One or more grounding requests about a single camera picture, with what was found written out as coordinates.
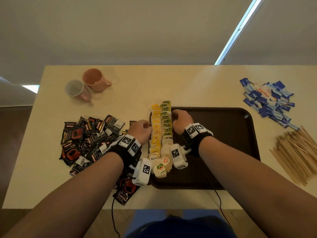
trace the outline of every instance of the floor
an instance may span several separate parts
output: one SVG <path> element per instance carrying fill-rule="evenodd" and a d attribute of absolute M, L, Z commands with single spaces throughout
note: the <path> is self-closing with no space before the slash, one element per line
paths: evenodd
<path fill-rule="evenodd" d="M 2 206 L 13 168 L 21 146 L 22 138 L 32 107 L 0 108 L 0 123 L 4 125 L 0 136 L 0 205 Z M 14 226 L 30 210 L 1 209 L 0 237 Z M 167 215 L 182 217 L 182 210 L 166 210 Z M 223 210 L 229 223 L 239 238 L 266 237 L 243 210 Z M 114 210 L 114 221 L 121 237 L 125 234 L 134 215 L 134 210 Z M 113 229 L 111 211 L 101 210 L 96 220 L 85 235 L 88 237 L 117 238 Z"/>

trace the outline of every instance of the person's right arm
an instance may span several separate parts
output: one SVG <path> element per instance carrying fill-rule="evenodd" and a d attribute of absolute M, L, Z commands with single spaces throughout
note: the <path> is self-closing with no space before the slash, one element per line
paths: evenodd
<path fill-rule="evenodd" d="M 193 123 L 175 110 L 178 134 Z M 317 237 L 317 198 L 267 165 L 211 136 L 199 145 L 200 157 L 213 175 L 270 237 Z"/>

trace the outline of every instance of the forearm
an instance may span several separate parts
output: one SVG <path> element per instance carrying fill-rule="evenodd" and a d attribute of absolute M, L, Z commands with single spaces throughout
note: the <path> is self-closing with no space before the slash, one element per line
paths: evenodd
<path fill-rule="evenodd" d="M 217 180 L 268 235 L 315 235 L 315 197 L 213 137 L 202 140 L 199 153 Z"/>
<path fill-rule="evenodd" d="M 82 237 L 105 204 L 123 170 L 110 152 L 51 192 L 5 237 Z"/>

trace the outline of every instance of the cord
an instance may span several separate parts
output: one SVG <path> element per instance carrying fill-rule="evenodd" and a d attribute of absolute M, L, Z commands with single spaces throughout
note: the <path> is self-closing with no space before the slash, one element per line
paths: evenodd
<path fill-rule="evenodd" d="M 114 200 L 115 200 L 115 198 L 113 198 L 112 205 L 111 205 L 112 223 L 113 223 L 114 231 L 118 234 L 118 236 L 119 236 L 119 238 L 120 238 L 120 234 L 119 234 L 119 232 L 116 230 L 116 226 L 115 226 L 115 224 L 114 224 L 114 219 L 113 219 L 113 203 L 114 203 Z"/>
<path fill-rule="evenodd" d="M 221 199 L 220 199 L 220 196 L 218 195 L 214 185 L 212 184 L 212 182 L 210 181 L 209 177 L 206 175 L 206 173 L 203 171 L 203 169 L 201 169 L 201 171 L 204 173 L 204 175 L 207 177 L 209 183 L 212 185 L 212 188 L 214 189 L 214 191 L 216 192 L 216 195 L 218 196 L 219 200 L 220 200 L 220 205 L 219 205 L 219 208 L 220 208 L 220 211 L 222 213 L 222 215 L 224 216 L 224 218 L 226 219 L 226 221 L 228 222 L 228 224 L 230 225 L 230 227 L 232 228 L 231 224 L 229 223 L 229 221 L 227 220 L 226 216 L 224 215 L 223 211 L 222 211 L 222 208 L 221 208 Z"/>

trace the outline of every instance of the person's left hand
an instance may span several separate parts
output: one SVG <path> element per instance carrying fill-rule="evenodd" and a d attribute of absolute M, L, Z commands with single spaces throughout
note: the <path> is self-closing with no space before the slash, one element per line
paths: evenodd
<path fill-rule="evenodd" d="M 152 130 L 151 123 L 142 119 L 131 125 L 127 134 L 133 136 L 143 145 L 149 140 Z"/>

